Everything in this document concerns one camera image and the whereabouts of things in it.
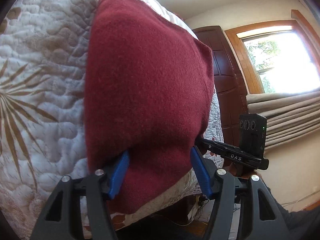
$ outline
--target red sweater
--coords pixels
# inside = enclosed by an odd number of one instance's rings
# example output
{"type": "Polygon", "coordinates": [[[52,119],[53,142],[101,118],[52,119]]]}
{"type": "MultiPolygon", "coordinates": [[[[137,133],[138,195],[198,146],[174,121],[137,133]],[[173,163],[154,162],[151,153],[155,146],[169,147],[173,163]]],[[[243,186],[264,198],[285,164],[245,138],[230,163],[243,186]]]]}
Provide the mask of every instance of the red sweater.
{"type": "Polygon", "coordinates": [[[84,90],[89,170],[129,149],[110,209],[125,214],[191,169],[213,94],[212,51],[140,0],[99,0],[84,90]]]}

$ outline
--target wall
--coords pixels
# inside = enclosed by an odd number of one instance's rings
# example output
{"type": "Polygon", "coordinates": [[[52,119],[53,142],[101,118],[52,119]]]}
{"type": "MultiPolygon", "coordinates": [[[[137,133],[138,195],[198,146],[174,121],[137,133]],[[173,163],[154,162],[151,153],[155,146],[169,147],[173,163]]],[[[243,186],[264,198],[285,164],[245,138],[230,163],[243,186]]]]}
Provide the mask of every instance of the wall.
{"type": "MultiPolygon", "coordinates": [[[[320,35],[317,21],[307,6],[299,0],[256,0],[229,4],[185,22],[191,29],[220,25],[223,30],[228,30],[257,22],[291,20],[292,9],[299,10],[320,35]]],[[[319,138],[320,130],[266,151],[270,165],[266,171],[260,173],[280,204],[296,202],[320,190],[319,138]]],[[[317,193],[285,208],[297,211],[319,199],[320,193],[317,193]]]]}

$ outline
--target dark brown wooden door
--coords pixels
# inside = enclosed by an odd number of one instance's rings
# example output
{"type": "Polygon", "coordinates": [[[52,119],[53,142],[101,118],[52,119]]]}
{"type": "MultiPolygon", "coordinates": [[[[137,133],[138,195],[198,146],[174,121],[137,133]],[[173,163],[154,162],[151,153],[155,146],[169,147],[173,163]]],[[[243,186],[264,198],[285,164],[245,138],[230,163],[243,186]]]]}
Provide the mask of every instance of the dark brown wooden door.
{"type": "Polygon", "coordinates": [[[214,84],[220,105],[224,142],[239,145],[239,115],[247,114],[248,107],[242,73],[220,26],[193,30],[200,41],[213,52],[214,84]]]}

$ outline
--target curtain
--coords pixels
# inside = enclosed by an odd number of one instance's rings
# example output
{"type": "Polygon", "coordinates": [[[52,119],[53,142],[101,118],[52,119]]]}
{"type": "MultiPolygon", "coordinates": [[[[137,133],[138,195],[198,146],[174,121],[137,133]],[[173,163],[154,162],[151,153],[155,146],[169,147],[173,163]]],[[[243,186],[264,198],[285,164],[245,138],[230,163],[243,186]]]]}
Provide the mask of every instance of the curtain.
{"type": "Polygon", "coordinates": [[[320,128],[320,88],[311,92],[247,95],[249,114],[267,118],[265,149],[320,128]]]}

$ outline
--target white quilt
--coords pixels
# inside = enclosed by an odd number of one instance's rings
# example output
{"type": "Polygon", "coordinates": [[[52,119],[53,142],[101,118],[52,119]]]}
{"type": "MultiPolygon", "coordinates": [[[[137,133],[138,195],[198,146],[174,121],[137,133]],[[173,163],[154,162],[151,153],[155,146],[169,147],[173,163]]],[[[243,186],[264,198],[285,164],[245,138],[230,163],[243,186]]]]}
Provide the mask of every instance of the white quilt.
{"type": "MultiPolygon", "coordinates": [[[[155,0],[143,0],[167,20],[188,26],[155,0]]],[[[88,174],[83,126],[84,73],[98,0],[17,0],[0,25],[0,207],[21,239],[63,175],[88,174]]],[[[205,137],[223,141],[219,103],[212,99],[205,137]]],[[[219,167],[223,159],[206,155],[219,167]]],[[[131,215],[127,226],[200,189],[191,170],[131,215]]],[[[90,237],[85,201],[84,232],[90,237]]]]}

